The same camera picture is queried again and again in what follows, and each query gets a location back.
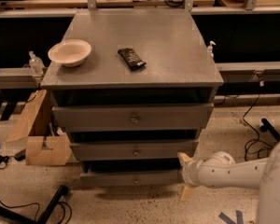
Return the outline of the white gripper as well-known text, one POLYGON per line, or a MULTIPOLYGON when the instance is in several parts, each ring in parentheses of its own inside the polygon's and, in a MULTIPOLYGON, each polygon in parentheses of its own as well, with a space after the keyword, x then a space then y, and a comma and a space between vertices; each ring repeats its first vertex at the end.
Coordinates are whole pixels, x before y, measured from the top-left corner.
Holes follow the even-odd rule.
POLYGON ((185 183, 180 201, 187 201, 194 193, 195 187, 225 188, 226 175, 236 162, 234 158, 223 151, 216 152, 205 160, 195 161, 184 152, 178 152, 177 157, 182 167, 182 178, 185 183))

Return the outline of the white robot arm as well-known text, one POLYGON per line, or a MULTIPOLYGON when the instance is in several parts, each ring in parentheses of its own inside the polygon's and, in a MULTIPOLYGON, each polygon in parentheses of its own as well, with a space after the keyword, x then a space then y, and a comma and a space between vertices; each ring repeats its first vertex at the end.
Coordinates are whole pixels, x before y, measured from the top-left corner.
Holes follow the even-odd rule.
POLYGON ((184 185, 183 201, 199 186, 258 189, 256 224, 280 224, 280 141, 268 158, 254 161, 236 163, 230 154, 223 151, 198 161, 184 152, 178 152, 177 157, 184 185))

